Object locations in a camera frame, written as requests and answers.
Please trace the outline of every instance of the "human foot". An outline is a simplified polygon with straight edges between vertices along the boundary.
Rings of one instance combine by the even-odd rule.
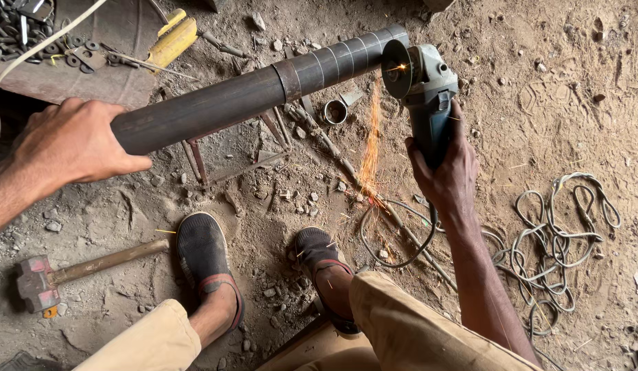
[[[244,303],[229,270],[226,247],[223,231],[212,215],[200,211],[180,223],[177,254],[186,279],[202,301],[190,321],[203,347],[234,331],[244,317]]]
[[[353,323],[349,304],[353,272],[340,262],[336,248],[337,242],[315,226],[303,228],[296,235],[298,265],[312,281],[331,322],[339,332],[356,334],[360,329]]]

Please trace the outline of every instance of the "khaki pants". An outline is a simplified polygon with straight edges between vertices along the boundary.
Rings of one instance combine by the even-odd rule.
[[[436,313],[383,273],[356,275],[349,300],[371,347],[342,350],[298,370],[540,370]],[[185,370],[200,350],[186,311],[166,300],[75,370]]]

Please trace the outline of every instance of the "electrical cable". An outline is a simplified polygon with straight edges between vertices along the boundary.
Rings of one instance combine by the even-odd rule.
[[[584,232],[567,232],[562,227],[555,224],[554,221],[555,196],[560,190],[562,190],[564,184],[573,178],[581,178],[585,181],[590,181],[594,184],[594,188],[596,190],[596,192],[594,192],[591,188],[587,187],[587,185],[584,184],[578,184],[572,189],[572,195],[576,204],[576,209],[579,214],[581,223],[584,225]],[[579,191],[585,192],[586,196],[589,197],[587,206],[583,206],[583,203],[581,202],[581,199],[579,197]],[[520,202],[523,199],[531,195],[536,196],[539,199],[541,205],[541,208],[539,210],[538,224],[534,224],[528,218],[526,218],[522,214],[519,206]],[[590,211],[592,210],[592,206],[595,202],[596,196],[598,196],[598,199],[600,200],[599,204],[601,212],[604,215],[605,223],[612,229],[619,228],[621,226],[621,217],[619,215],[619,211],[617,211],[617,209],[607,198],[601,182],[598,181],[596,177],[594,177],[594,175],[590,173],[574,172],[562,176],[561,178],[557,178],[553,181],[552,191],[549,195],[547,205],[543,199],[543,196],[537,191],[524,191],[518,196],[516,202],[514,203],[514,211],[517,215],[519,215],[523,223],[525,223],[529,228],[519,233],[519,235],[514,240],[511,248],[506,249],[505,243],[503,242],[502,238],[497,236],[495,233],[485,230],[481,231],[482,235],[493,239],[499,246],[498,251],[496,251],[491,256],[493,265],[501,271],[505,272],[505,274],[509,274],[512,278],[515,278],[517,280],[518,288],[520,290],[520,295],[523,301],[531,307],[528,323],[523,324],[525,329],[528,330],[530,343],[533,343],[534,336],[544,336],[551,334],[553,332],[553,328],[559,321],[559,315],[561,312],[569,313],[573,312],[576,309],[576,300],[569,286],[567,285],[567,268],[576,267],[583,263],[585,260],[587,260],[588,257],[590,257],[594,249],[595,242],[604,241],[603,237],[601,237],[601,235],[596,232],[594,222],[590,217]],[[431,223],[431,231],[429,233],[429,237],[422,244],[422,247],[418,249],[415,255],[403,263],[393,265],[379,259],[374,253],[371,246],[369,246],[369,244],[365,240],[364,227],[369,221],[370,214],[374,206],[371,206],[365,213],[360,224],[360,235],[367,251],[377,262],[379,262],[384,267],[404,267],[412,263],[420,255],[420,253],[427,248],[427,245],[432,241],[436,231],[445,232],[445,230],[437,226],[438,215],[434,215],[436,210],[431,203],[429,204],[431,217],[427,218],[419,211],[406,205],[405,203],[389,199],[386,199],[385,201],[402,206],[411,213],[420,216],[426,222]],[[616,223],[612,222],[608,209],[611,210],[612,213],[615,215]],[[546,216],[546,222],[542,223],[542,221],[544,220],[544,216]],[[526,257],[520,250],[520,245],[527,236],[534,236],[536,238],[537,244],[541,247],[539,251],[538,272],[532,277],[529,277],[528,270],[525,268]],[[587,249],[580,257],[570,263],[567,261],[567,255],[571,250],[571,243],[572,239],[574,238],[585,239],[587,241]],[[554,262],[552,265],[547,267],[547,260],[549,259],[552,259]],[[509,262],[509,266],[505,266],[505,261],[507,260]],[[557,273],[560,276],[560,280],[558,282],[549,282],[547,278],[549,273]],[[550,300],[535,300],[535,290],[545,291],[548,294]],[[566,301],[569,304],[568,306],[562,305],[562,303],[560,303],[559,301],[559,296],[563,294],[566,295]],[[549,328],[546,330],[539,330],[534,321],[535,311],[537,309],[541,311],[541,309],[539,308],[540,305],[549,308],[550,312],[552,312],[553,314],[553,320],[549,324]],[[548,356],[545,352],[538,350],[537,347],[534,346],[534,343],[533,347],[539,354],[541,354],[541,356],[545,357],[550,363],[554,364],[555,367],[558,367],[560,371],[564,371],[564,368],[557,364],[553,358]]]
[[[27,60],[28,58],[32,57],[37,52],[39,52],[40,50],[44,49],[46,46],[48,46],[49,44],[51,44],[52,42],[54,42],[55,40],[57,40],[61,36],[65,35],[70,30],[72,30],[80,22],[83,22],[83,20],[85,20],[90,14],[94,13],[106,1],[107,0],[97,0],[97,2],[94,3],[91,7],[89,7],[85,12],[83,12],[83,14],[79,15],[78,18],[76,18],[73,21],[71,21],[67,26],[63,27],[60,31],[58,31],[55,34],[51,35],[49,38],[43,40],[39,44],[33,46],[32,49],[30,49],[26,53],[22,54],[21,56],[19,56],[17,59],[14,59],[14,62],[10,63],[10,65],[8,65],[3,70],[3,72],[0,73],[0,83],[3,80],[3,78],[8,73],[10,73],[10,71],[15,69],[21,62],[23,62],[23,61]]]

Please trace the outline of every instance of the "hand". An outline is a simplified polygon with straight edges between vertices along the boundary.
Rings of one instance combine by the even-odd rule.
[[[452,99],[452,139],[445,159],[435,170],[431,170],[415,146],[413,138],[406,138],[406,149],[413,165],[413,174],[422,193],[428,198],[444,224],[470,221],[475,214],[475,179],[479,162],[475,149],[464,135],[465,122],[461,105]]]
[[[15,142],[13,165],[38,174],[52,193],[71,182],[89,182],[141,170],[148,156],[127,155],[110,130],[110,122],[125,107],[98,100],[68,98],[32,114]]]

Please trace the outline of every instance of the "black steel pipe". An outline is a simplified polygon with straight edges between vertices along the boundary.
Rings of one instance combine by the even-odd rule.
[[[392,39],[408,47],[406,30],[395,24],[127,112],[110,126],[127,153],[146,155],[373,71]]]

